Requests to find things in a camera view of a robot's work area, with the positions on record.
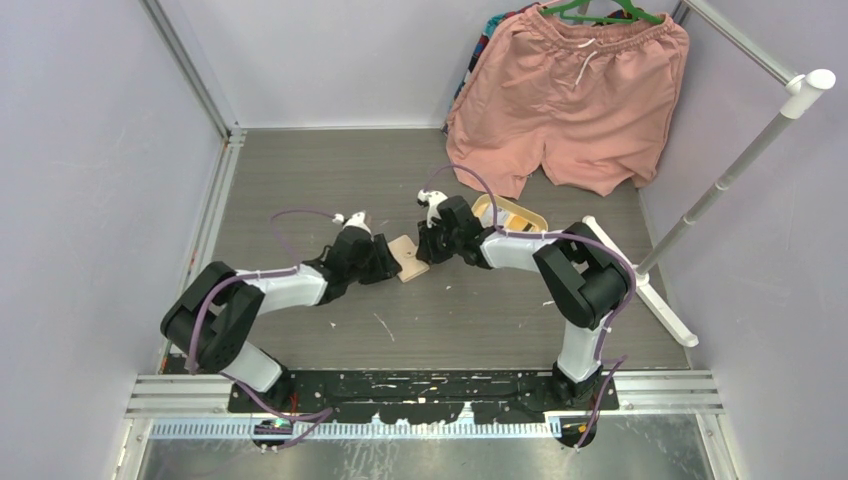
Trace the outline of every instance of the gray wooden floor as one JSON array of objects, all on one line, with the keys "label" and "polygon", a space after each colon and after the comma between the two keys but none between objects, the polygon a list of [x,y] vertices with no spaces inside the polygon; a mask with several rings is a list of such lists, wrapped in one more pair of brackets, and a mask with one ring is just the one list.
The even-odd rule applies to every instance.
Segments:
[{"label": "gray wooden floor", "polygon": [[[239,269],[290,266],[268,217],[298,206],[344,214],[364,209],[375,233],[389,240],[407,234],[417,243],[416,222],[424,211],[416,193],[448,162],[444,144],[437,130],[250,132],[215,258]],[[480,195],[450,172],[432,188],[464,195],[469,203]],[[555,187],[537,171],[519,203],[545,217],[551,229],[595,215],[631,258],[650,248],[630,183],[601,198]],[[308,215],[285,216],[278,226],[304,258],[318,256],[338,232],[328,220]],[[330,304],[269,313],[257,319],[250,340],[289,367],[549,368],[564,324],[554,305],[543,306],[548,300],[537,274],[484,271],[456,258],[407,284],[352,285]],[[630,355],[625,368],[687,367],[682,348],[638,298],[616,321],[604,357],[624,353]]]}]

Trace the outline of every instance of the white wall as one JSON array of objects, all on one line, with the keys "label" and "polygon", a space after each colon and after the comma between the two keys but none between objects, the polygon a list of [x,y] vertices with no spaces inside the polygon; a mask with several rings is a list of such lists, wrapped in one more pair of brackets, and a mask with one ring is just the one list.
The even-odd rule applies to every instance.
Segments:
[{"label": "white wall", "polygon": [[0,478],[105,478],[220,139],[137,0],[0,9]]},{"label": "white wall", "polygon": [[[197,35],[239,123],[255,128],[440,126],[483,25],[530,2],[175,3],[193,27],[182,36]],[[617,8],[596,0],[591,11]]]},{"label": "white wall", "polygon": [[[715,0],[793,68],[836,88],[796,122],[663,263],[678,313],[701,338],[753,479],[845,478],[848,338],[845,2]],[[667,231],[787,98],[699,18],[650,220]]]}]

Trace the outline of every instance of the clothes hanger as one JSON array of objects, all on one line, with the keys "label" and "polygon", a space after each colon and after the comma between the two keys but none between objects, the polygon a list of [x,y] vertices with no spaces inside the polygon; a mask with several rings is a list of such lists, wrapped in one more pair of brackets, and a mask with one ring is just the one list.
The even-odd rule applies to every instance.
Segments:
[{"label": "clothes hanger", "polygon": [[612,0],[615,3],[621,6],[621,9],[625,12],[629,13],[633,16],[633,19],[625,19],[625,18],[597,18],[597,17],[581,17],[576,15],[563,15],[564,12],[568,10],[572,10],[581,5],[589,3],[591,0],[574,0],[573,2],[567,3],[565,5],[560,5],[558,7],[548,7],[548,5],[553,5],[559,2],[548,2],[542,5],[542,15],[553,15],[555,13],[559,13],[559,17],[566,20],[588,20],[593,22],[603,22],[603,23],[632,23],[633,19],[642,19],[647,20],[655,25],[659,25],[663,22],[663,20],[657,16],[651,15],[650,13],[645,13],[642,10],[636,8],[633,5],[633,2],[630,0]]}]

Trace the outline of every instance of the drawstring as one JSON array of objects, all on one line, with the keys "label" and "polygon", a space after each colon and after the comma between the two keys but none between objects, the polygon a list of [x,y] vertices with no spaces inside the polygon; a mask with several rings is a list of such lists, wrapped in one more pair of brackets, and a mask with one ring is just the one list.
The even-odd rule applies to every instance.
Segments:
[{"label": "drawstring", "polygon": [[[586,48],[589,45],[595,43],[595,40],[597,40],[597,38],[592,38],[591,40],[589,40],[586,43],[581,43],[580,45],[577,45],[577,48]],[[580,84],[580,79],[583,78],[583,72],[586,71],[586,67],[589,65],[589,60],[591,60],[592,57],[594,57],[597,54],[598,54],[598,51],[595,50],[594,52],[590,53],[588,57],[586,57],[586,60],[583,60],[583,66],[580,67],[580,73],[577,75],[577,81],[574,82],[573,88],[577,88],[577,85]]]},{"label": "drawstring", "polygon": [[589,60],[591,60],[592,57],[594,57],[597,54],[598,54],[598,51],[595,50],[594,52],[590,53],[588,57],[586,57],[586,60],[583,60],[583,67],[580,68],[580,73],[577,75],[577,81],[574,82],[574,88],[577,88],[577,85],[580,84],[580,79],[583,78],[583,72],[585,72],[586,67],[589,66]]}]

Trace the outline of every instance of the pink shorts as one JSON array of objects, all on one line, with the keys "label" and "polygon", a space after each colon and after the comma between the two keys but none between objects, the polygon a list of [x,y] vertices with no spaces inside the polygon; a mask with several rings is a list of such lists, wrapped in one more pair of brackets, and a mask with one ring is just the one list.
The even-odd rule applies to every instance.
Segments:
[{"label": "pink shorts", "polygon": [[[663,23],[570,26],[539,7],[502,23],[448,115],[452,162],[518,198],[541,164],[557,185],[608,195],[656,175],[689,36]],[[466,172],[459,180],[482,186]]]}]

